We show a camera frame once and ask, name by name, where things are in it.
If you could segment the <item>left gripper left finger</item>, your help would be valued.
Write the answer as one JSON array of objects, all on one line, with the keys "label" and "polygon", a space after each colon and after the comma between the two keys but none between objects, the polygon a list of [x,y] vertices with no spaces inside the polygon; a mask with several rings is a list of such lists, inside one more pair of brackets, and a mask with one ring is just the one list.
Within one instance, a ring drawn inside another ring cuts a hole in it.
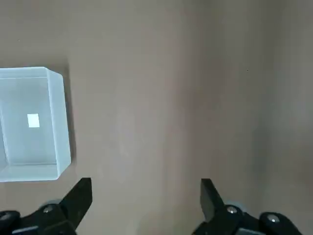
[{"label": "left gripper left finger", "polygon": [[92,204],[92,181],[81,178],[59,201],[22,217],[19,211],[0,212],[2,235],[75,235]]}]

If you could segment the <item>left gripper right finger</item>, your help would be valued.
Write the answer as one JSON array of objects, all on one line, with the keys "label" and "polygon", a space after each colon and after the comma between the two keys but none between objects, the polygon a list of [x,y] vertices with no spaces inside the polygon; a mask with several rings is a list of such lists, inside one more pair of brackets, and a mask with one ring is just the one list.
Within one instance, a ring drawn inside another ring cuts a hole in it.
[{"label": "left gripper right finger", "polygon": [[205,220],[194,235],[300,235],[285,215],[263,212],[258,218],[236,205],[226,204],[211,179],[201,179],[200,204]]}]

